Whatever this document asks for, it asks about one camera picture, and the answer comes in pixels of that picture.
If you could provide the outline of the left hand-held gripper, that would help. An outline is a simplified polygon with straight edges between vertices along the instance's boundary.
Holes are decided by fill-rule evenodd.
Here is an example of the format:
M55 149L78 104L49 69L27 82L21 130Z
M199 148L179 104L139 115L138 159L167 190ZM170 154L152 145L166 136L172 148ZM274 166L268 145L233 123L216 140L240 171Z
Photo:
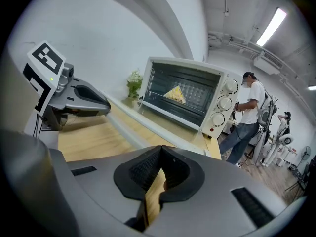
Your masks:
M74 77L74 66L47 41L42 41L27 53L23 75L39 95L34 110L43 122L44 113L53 96L60 96ZM73 79L67 90L65 113L79 117L107 115L108 100L91 84Z

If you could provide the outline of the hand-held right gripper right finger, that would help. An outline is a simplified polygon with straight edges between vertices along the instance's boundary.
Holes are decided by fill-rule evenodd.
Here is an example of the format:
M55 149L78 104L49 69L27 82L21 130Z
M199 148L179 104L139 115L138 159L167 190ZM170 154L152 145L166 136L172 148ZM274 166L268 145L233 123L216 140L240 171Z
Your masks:
M257 229L232 191L246 188L276 217L287 205L262 182L223 160L176 148L204 170L202 187L189 200L165 203L152 224L153 234L247 234Z

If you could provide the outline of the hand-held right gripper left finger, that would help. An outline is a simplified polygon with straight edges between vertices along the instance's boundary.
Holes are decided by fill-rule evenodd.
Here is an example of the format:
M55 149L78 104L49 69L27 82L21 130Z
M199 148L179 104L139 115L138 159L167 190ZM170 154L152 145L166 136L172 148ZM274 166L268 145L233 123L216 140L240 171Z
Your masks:
M114 183L114 171L122 163L142 153L145 149L104 158L67 162L70 170L93 166L92 172L77 175L81 187L99 206L114 218L127 222L130 218L143 217L145 227L151 225L160 213L159 195L162 193L162 169L145 193L145 202L126 198Z

